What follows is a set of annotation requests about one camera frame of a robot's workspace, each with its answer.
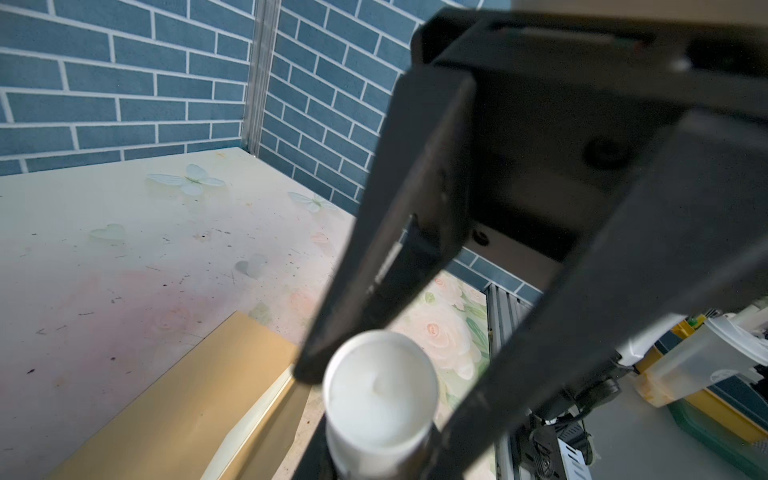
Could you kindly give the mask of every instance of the plastic lid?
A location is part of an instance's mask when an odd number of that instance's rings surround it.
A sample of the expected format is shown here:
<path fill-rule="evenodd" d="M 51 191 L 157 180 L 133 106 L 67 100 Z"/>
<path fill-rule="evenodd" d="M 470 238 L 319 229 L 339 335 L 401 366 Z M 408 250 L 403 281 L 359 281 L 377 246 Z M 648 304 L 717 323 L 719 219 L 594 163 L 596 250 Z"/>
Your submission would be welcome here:
<path fill-rule="evenodd" d="M 709 319 L 704 322 L 704 325 L 734 349 L 739 350 L 760 365 L 768 366 L 768 342 L 766 340 L 757 338 L 722 316 Z"/>

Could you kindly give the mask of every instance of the gray floor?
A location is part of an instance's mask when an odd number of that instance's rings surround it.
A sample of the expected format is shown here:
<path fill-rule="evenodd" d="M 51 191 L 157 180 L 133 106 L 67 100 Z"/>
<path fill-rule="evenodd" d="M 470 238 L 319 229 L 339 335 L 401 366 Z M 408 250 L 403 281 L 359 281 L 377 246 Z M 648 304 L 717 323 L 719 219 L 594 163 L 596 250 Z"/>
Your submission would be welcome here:
<path fill-rule="evenodd" d="M 748 477 L 680 430 L 666 408 L 648 405 L 628 378 L 613 402 L 587 418 L 601 457 L 591 467 L 594 480 L 747 480 Z"/>

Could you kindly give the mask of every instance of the cup rim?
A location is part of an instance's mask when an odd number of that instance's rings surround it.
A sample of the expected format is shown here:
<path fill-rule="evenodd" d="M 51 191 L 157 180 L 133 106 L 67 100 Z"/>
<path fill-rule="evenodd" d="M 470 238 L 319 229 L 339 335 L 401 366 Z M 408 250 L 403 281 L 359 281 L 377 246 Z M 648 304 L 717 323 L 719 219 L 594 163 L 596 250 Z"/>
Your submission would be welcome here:
<path fill-rule="evenodd" d="M 411 352 L 413 352 L 415 356 L 419 357 L 425 363 L 426 366 L 429 366 L 429 369 L 433 373 L 433 375 L 431 375 L 429 378 L 430 378 L 432 391 L 434 392 L 433 400 L 432 400 L 434 404 L 434 408 L 432 409 L 432 414 L 429 416 L 429 420 L 425 422 L 424 426 L 421 427 L 419 430 L 417 430 L 412 436 L 400 442 L 398 445 L 387 446 L 387 447 L 372 447 L 371 445 L 358 445 L 355 439 L 351 439 L 348 435 L 346 435 L 344 432 L 339 430 L 336 427 L 336 423 L 333 421 L 333 412 L 330 408 L 330 401 L 329 401 L 330 386 L 333 380 L 333 376 L 336 373 L 336 370 L 339 368 L 339 365 L 341 365 L 341 362 L 354 349 L 357 349 L 360 346 L 363 346 L 369 343 L 378 343 L 382 341 L 394 342 L 399 344 L 400 346 L 406 347 Z M 413 340 L 411 340 L 409 337 L 402 335 L 401 333 L 390 332 L 388 330 L 369 330 L 367 332 L 358 333 L 351 339 L 344 342 L 344 344 L 342 344 L 341 347 L 339 347 L 339 349 L 331 357 L 331 360 L 328 363 L 328 366 L 326 367 L 325 375 L 323 376 L 323 402 L 325 403 L 325 407 L 326 407 L 327 422 L 332 426 L 333 432 L 336 435 L 338 435 L 344 442 L 349 443 L 355 449 L 358 449 L 361 452 L 365 452 L 365 453 L 371 453 L 371 454 L 377 454 L 377 455 L 392 455 L 399 452 L 410 450 L 414 446 L 418 445 L 419 441 L 425 438 L 425 434 L 432 427 L 432 419 L 434 419 L 435 412 L 437 411 L 438 397 L 439 397 L 439 385 L 437 380 L 437 372 L 435 371 L 435 367 L 432 365 L 432 361 L 429 359 L 426 353 L 424 353 L 421 347 L 419 347 L 419 345 Z"/>

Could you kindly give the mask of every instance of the blue brick wall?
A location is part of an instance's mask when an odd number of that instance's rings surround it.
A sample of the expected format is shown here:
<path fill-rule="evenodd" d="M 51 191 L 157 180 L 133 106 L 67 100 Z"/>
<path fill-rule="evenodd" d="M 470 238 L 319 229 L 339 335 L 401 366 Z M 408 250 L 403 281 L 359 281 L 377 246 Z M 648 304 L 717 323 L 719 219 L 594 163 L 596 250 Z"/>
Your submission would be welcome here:
<path fill-rule="evenodd" d="M 0 0 L 0 175 L 240 146 L 253 7 Z"/>
<path fill-rule="evenodd" d="M 413 32 L 446 5 L 509 9 L 509 0 L 283 0 L 259 157 L 357 214 L 392 89 L 411 66 Z M 529 303 L 541 292 L 462 249 L 447 270 Z"/>

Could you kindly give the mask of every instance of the green tray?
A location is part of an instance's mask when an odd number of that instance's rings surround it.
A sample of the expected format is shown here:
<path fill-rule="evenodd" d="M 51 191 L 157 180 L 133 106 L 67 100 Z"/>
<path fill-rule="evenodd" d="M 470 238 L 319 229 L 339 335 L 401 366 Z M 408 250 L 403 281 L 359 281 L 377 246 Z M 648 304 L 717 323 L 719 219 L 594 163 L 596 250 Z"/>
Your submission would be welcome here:
<path fill-rule="evenodd" d="M 685 400 L 673 402 L 668 408 L 677 426 L 688 435 L 705 444 L 748 477 L 754 480 L 768 480 L 768 456 Z"/>

